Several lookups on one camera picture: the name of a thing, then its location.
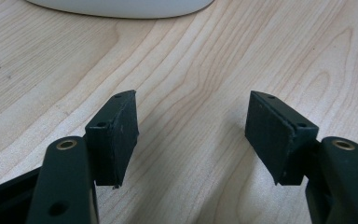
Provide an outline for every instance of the screw hole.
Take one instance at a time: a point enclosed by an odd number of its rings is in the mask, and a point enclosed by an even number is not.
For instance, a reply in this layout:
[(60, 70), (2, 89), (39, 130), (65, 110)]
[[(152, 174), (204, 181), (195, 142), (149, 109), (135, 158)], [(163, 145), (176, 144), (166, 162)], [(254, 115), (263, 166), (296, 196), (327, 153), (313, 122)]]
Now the screw hole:
[(57, 217), (64, 214), (69, 208), (69, 203), (66, 201), (59, 201), (54, 203), (48, 210), (51, 217)]
[(344, 150), (354, 150), (355, 147), (351, 143), (343, 140), (334, 140), (333, 145)]
[(97, 123), (97, 127), (103, 128), (104, 126), (106, 126), (106, 122)]
[(72, 139), (63, 140), (59, 144), (57, 144), (57, 149), (66, 150), (66, 149), (74, 147), (76, 144), (77, 144), (77, 141), (72, 140)]

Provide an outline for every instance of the wood grain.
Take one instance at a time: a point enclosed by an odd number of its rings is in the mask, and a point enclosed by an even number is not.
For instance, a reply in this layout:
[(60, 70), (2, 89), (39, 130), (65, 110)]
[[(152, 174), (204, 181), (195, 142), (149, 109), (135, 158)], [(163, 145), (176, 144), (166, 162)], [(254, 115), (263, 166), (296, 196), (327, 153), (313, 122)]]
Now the wood grain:
[(244, 138), (249, 94), (358, 142), (358, 1), (215, 0), (140, 21), (1, 0), (0, 183), (131, 89), (141, 134), (123, 187), (97, 189), (102, 223), (310, 223), (305, 185), (274, 186)]

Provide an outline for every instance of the white object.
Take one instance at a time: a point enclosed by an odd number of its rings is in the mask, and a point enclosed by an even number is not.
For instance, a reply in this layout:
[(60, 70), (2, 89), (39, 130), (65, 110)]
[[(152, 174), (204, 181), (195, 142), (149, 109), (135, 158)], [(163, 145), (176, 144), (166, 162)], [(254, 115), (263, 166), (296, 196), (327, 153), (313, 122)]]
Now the white object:
[(42, 7), (86, 15), (153, 19), (182, 16), (213, 0), (27, 0)]

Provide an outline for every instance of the light wood tabletop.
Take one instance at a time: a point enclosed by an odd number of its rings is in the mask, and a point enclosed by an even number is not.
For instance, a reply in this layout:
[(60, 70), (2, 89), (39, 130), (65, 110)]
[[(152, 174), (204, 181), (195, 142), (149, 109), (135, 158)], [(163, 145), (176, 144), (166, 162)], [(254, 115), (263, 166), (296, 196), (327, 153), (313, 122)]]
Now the light wood tabletop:
[(136, 90), (140, 135), (102, 223), (310, 223), (244, 137), (250, 91), (358, 143), (358, 1), (215, 0), (125, 20), (0, 0), (0, 184), (41, 165), (114, 94)]

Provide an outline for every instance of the white plastic base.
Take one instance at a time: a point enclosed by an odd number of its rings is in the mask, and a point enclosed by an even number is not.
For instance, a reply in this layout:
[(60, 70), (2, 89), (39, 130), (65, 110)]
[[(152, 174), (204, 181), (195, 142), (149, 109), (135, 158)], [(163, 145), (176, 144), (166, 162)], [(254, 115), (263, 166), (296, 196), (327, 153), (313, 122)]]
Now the white plastic base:
[(155, 19), (182, 16), (213, 0), (27, 0), (42, 7), (86, 15)]

